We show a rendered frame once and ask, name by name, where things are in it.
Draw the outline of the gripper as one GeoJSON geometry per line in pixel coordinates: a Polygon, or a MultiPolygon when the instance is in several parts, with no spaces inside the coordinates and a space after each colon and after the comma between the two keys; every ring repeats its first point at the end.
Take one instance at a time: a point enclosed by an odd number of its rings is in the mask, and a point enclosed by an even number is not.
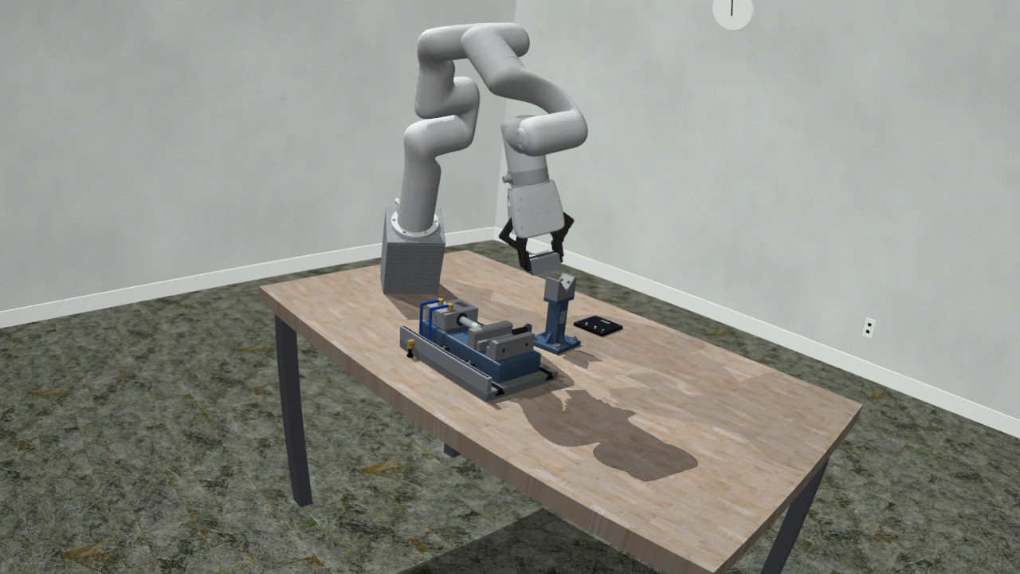
{"type": "Polygon", "coordinates": [[[520,266],[525,271],[532,271],[531,258],[526,251],[528,238],[551,233],[551,250],[558,252],[561,264],[562,242],[573,222],[575,220],[563,212],[554,179],[526,186],[511,184],[508,187],[508,222],[499,238],[518,251],[520,266]],[[515,241],[510,233],[516,234],[515,241]]]}

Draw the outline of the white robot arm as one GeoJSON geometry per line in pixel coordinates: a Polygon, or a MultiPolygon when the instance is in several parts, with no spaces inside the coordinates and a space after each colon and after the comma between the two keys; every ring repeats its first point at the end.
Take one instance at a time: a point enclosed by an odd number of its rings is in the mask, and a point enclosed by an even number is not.
{"type": "Polygon", "coordinates": [[[410,239],[436,234],[434,212],[441,178],[436,157],[473,144],[480,89],[471,77],[454,77],[458,59],[473,63],[491,93],[533,103],[549,113],[513,116],[500,123],[508,165],[503,182],[545,182],[549,179],[545,154],[586,141],[586,121],[571,96],[524,68],[520,56],[529,46],[526,30],[517,23],[432,28],[418,38],[414,110],[420,119],[428,120],[411,124],[404,133],[403,179],[392,217],[397,234],[410,239]]]}

